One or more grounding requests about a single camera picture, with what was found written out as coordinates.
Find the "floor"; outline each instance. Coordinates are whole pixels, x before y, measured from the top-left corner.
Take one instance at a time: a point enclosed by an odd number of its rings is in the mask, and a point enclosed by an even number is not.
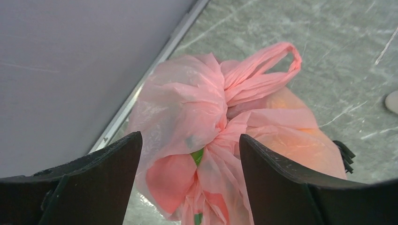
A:
[[[396,0],[212,0],[173,57],[213,52],[242,60],[292,42],[303,64],[288,87],[327,136],[357,155],[349,179],[387,180],[398,176],[398,116],[383,104],[398,89],[397,12]],[[134,189],[124,224],[175,223],[164,221]]]

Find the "grey wall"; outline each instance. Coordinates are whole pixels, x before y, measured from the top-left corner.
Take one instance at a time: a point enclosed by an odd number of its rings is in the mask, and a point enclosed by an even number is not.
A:
[[[0,177],[86,154],[194,0],[0,2]]]

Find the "shopping bag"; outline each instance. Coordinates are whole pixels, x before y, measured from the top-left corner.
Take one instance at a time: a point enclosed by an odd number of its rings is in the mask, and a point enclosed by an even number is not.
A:
[[[293,61],[286,72],[267,73],[289,53]],[[253,225],[239,156],[241,134],[344,179],[338,148],[285,88],[300,67],[290,43],[264,48],[242,62],[205,54],[161,63],[146,80],[127,129],[143,137],[138,190],[165,218],[182,225]]]

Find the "black plastic piece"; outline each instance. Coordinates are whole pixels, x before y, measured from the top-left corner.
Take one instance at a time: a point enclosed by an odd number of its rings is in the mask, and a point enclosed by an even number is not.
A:
[[[337,145],[340,150],[341,158],[343,159],[344,168],[346,173],[353,173],[354,169],[350,166],[354,163],[352,160],[355,157],[355,154],[342,142],[333,141],[335,145]]]
[[[368,185],[331,177],[248,135],[239,147],[256,225],[398,224],[398,179]]]
[[[0,224],[121,225],[141,147],[136,132],[33,176],[0,179]]]

